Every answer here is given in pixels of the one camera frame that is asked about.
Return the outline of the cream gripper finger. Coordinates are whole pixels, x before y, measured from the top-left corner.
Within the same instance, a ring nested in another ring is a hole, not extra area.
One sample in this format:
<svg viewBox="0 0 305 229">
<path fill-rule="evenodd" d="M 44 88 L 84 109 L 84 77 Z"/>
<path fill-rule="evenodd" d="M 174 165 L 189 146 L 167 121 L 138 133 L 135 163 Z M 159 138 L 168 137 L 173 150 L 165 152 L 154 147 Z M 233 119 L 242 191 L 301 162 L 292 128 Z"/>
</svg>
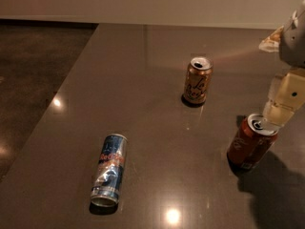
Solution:
<svg viewBox="0 0 305 229">
<path fill-rule="evenodd" d="M 284 27 L 281 26 L 272 32 L 269 36 L 263 39 L 258 48 L 264 52 L 279 52 L 280 37 Z"/>
<path fill-rule="evenodd" d="M 277 74 L 263 110 L 265 128 L 282 128 L 305 103 L 305 69 L 291 68 Z"/>
</svg>

